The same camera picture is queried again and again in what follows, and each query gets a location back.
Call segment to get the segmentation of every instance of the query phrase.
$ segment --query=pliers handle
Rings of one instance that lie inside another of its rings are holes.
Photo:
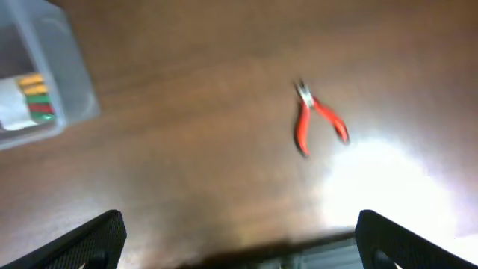
[[[335,128],[337,135],[342,143],[348,144],[349,133],[344,121],[332,109],[321,104],[319,100],[312,96],[309,88],[303,82],[297,85],[297,92],[301,98],[301,111],[297,122],[296,143],[304,156],[309,156],[307,148],[308,126],[311,120],[311,109],[314,109],[320,116],[326,118]]]

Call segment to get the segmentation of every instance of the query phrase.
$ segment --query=red pliers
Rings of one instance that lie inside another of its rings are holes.
[[[295,138],[301,153],[305,157],[308,157],[309,155],[307,149],[307,132],[311,121],[311,109],[315,109],[318,114],[320,114],[322,117],[325,117],[334,126],[341,142],[348,144],[350,142],[349,134],[344,121],[330,108],[327,108],[325,105],[321,104],[319,100],[315,98],[315,96],[312,96],[311,91],[306,84],[300,82],[296,86],[296,89],[301,99],[301,111],[297,121]]]

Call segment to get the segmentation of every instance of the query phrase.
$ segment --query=plastic container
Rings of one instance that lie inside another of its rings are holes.
[[[0,81],[32,73],[43,77],[55,119],[16,131],[2,129],[0,149],[58,135],[68,125],[99,114],[64,12],[44,0],[0,0]],[[7,95],[5,85],[0,83],[0,99]]]

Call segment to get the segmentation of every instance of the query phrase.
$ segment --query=wooden table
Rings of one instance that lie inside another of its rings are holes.
[[[465,0],[57,0],[102,115],[0,152],[0,264],[119,209],[121,268],[354,227],[478,232],[478,8]],[[303,78],[352,143],[312,118]]]

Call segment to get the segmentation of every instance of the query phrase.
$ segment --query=yellow object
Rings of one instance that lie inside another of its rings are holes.
[[[21,78],[18,83],[20,86],[24,87],[41,82],[43,82],[43,77],[40,74],[33,74]]]
[[[23,93],[25,93],[25,95],[37,95],[37,94],[43,94],[43,93],[47,93],[47,92],[48,92],[48,89],[43,84],[37,85],[37,86],[32,86],[32,87],[27,87],[27,88],[23,89]]]

